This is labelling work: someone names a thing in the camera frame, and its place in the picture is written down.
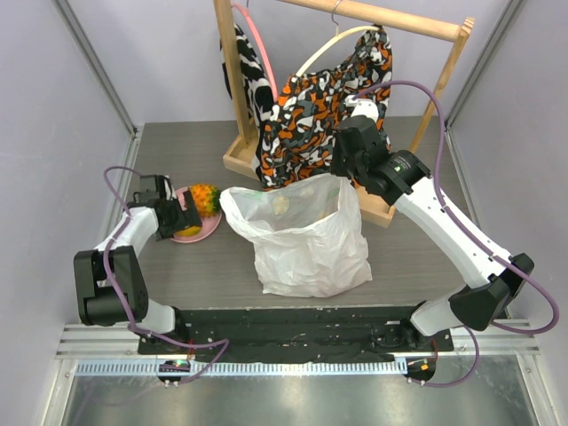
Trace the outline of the white plastic bag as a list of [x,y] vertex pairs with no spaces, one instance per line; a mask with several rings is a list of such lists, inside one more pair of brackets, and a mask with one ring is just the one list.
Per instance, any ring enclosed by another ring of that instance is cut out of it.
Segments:
[[372,279],[359,199],[345,177],[322,174],[270,192],[234,186],[220,204],[253,245],[266,294],[324,298]]

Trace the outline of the green yellow mango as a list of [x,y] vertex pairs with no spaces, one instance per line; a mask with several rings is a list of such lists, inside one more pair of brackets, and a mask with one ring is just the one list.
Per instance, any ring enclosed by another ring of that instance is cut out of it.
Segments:
[[201,232],[200,226],[190,226],[184,230],[174,233],[175,238],[191,238]]

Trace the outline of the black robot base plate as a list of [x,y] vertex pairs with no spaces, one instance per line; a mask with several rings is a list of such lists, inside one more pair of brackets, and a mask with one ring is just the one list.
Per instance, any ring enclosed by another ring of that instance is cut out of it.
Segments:
[[186,340],[199,345],[196,360],[217,350],[206,343],[228,339],[221,360],[232,363],[363,363],[392,360],[398,352],[449,352],[445,329],[432,337],[408,330],[413,307],[185,310]]

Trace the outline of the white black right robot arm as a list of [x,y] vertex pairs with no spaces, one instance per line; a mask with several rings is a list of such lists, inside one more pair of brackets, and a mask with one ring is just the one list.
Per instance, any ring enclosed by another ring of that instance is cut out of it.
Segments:
[[392,153],[380,140],[375,122],[362,115],[337,125],[331,170],[339,177],[354,178],[368,193],[380,196],[390,206],[415,222],[452,261],[463,283],[452,294],[416,307],[410,322],[400,329],[402,343],[419,351],[436,333],[466,326],[485,330],[517,296],[525,281],[498,263],[500,256],[525,274],[533,260],[525,253],[511,255],[491,241],[485,253],[470,238],[485,235],[461,212],[455,215],[465,225],[461,230],[449,217],[452,202],[438,197],[428,167],[407,150]]

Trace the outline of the orange pineapple with green crown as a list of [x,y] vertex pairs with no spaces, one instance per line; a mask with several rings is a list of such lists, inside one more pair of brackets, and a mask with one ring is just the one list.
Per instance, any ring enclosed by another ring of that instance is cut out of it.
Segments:
[[214,217],[221,211],[220,190],[212,184],[199,183],[190,186],[193,202],[201,218]]

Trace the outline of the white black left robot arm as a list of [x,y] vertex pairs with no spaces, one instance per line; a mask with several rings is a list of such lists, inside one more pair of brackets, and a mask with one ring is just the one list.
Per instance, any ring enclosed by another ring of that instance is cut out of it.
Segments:
[[175,233],[201,225],[193,196],[187,189],[164,199],[131,201],[112,233],[95,248],[74,257],[79,317],[86,326],[133,325],[138,335],[158,335],[168,353],[188,345],[189,333],[179,309],[152,300],[138,255],[146,243],[170,239]]

